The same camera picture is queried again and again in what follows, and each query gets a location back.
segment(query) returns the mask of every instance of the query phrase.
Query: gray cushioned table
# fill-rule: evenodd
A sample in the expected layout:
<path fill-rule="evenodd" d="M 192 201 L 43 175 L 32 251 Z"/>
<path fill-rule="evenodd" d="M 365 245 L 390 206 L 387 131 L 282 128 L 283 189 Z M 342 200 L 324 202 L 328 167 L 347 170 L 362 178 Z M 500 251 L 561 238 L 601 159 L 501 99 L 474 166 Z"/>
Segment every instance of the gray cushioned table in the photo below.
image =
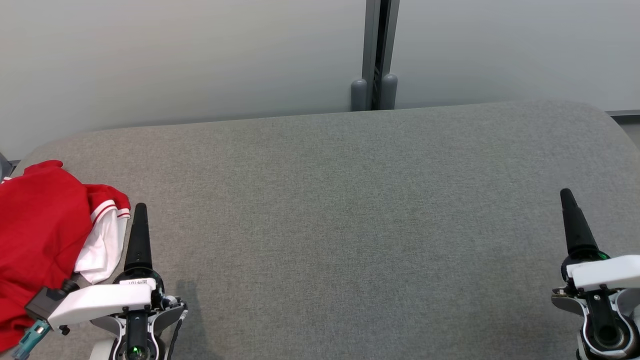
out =
<path fill-rule="evenodd" d="M 640 253 L 639 153 L 584 104 L 99 131 L 17 172 L 48 159 L 147 203 L 154 266 L 190 308 L 176 360 L 574 359 L 581 320 L 550 301 L 560 189 L 604 251 Z M 108 336 L 71 329 L 32 359 Z"/>

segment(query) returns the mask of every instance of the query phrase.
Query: robotic arm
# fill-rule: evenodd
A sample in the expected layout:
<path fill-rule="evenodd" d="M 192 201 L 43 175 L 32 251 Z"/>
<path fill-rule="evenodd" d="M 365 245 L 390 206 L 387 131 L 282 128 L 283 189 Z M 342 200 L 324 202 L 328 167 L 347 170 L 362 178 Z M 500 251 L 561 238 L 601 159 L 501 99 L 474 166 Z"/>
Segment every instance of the robotic arm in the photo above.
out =
<path fill-rule="evenodd" d="M 553 290 L 559 309 L 584 318 L 578 360 L 640 360 L 640 255 L 610 258 L 600 251 L 569 189 L 560 192 L 568 256 L 561 266 L 566 283 Z"/>
<path fill-rule="evenodd" d="M 164 293 L 160 275 L 153 270 L 147 207 L 136 205 L 124 272 L 113 284 L 80 289 L 65 280 L 61 289 L 42 288 L 25 306 L 36 320 L 12 354 L 26 360 L 29 352 L 51 330 L 67 335 L 70 324 L 91 321 L 115 336 L 95 344 L 90 360 L 169 360 L 187 315 L 187 304 Z M 169 349 L 160 338 L 177 323 Z"/>

